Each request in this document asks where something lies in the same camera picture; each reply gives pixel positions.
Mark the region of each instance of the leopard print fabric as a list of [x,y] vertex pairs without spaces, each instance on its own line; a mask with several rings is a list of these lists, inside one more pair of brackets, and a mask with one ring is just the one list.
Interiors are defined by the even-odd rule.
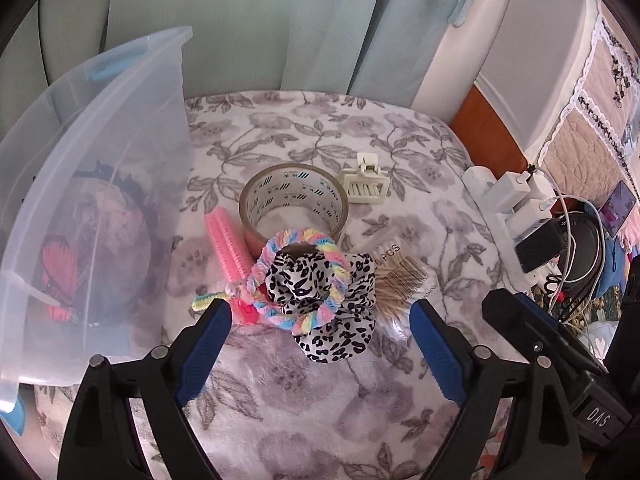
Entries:
[[[348,254],[347,259],[351,282],[335,317],[308,334],[294,336],[306,356],[317,363],[361,354],[376,325],[373,259],[368,254]],[[266,276],[267,291],[286,314],[307,314],[327,297],[331,275],[329,261],[320,253],[300,258],[278,254]]]

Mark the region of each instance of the translucent plastic container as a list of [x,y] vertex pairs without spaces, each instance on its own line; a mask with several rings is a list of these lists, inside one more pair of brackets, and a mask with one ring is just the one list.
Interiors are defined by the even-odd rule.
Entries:
[[53,83],[0,143],[0,410],[159,344],[193,153],[174,28]]

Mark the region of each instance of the floral tablecloth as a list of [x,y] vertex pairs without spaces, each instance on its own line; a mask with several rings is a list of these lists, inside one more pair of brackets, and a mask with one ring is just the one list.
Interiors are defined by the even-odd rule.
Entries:
[[[516,352],[481,317],[484,295],[502,282],[490,232],[460,176],[464,147],[441,121],[353,96],[244,92],[186,102],[196,148],[174,238],[170,298],[162,337],[194,323],[193,295],[213,290],[220,268],[203,215],[217,205],[237,214],[255,173],[293,161],[332,173],[374,151],[391,176],[383,205],[352,205],[339,241],[346,251],[397,227],[430,266],[440,290],[431,303],[473,344],[503,358]],[[59,450],[76,387],[36,388],[45,436]],[[154,477],[167,478],[142,404],[132,407]],[[202,447],[225,480],[403,480],[423,471],[452,424],[445,400],[411,338],[376,330],[367,351],[337,364],[309,361],[290,333],[234,328],[200,397],[185,408]],[[506,407],[498,411],[474,478],[487,475]]]

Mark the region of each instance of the white plastic clip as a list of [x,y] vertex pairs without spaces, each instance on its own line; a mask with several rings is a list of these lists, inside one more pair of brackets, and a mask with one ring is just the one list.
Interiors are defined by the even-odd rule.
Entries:
[[354,204],[380,204],[389,189],[389,177],[380,170],[375,153],[358,153],[358,167],[342,170],[338,180]]

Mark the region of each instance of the metal screw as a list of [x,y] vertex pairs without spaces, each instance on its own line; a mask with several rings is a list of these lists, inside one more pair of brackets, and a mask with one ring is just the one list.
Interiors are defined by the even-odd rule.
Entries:
[[104,362],[104,356],[96,354],[89,359],[89,366],[91,368],[97,368]]
[[491,350],[489,350],[486,346],[476,346],[474,348],[474,354],[476,354],[481,359],[488,359],[491,357]]
[[169,353],[169,349],[166,346],[156,346],[151,351],[151,357],[153,359],[162,359],[163,357],[166,357],[168,353]]
[[536,361],[543,368],[549,368],[551,366],[551,359],[549,359],[546,355],[539,355]]

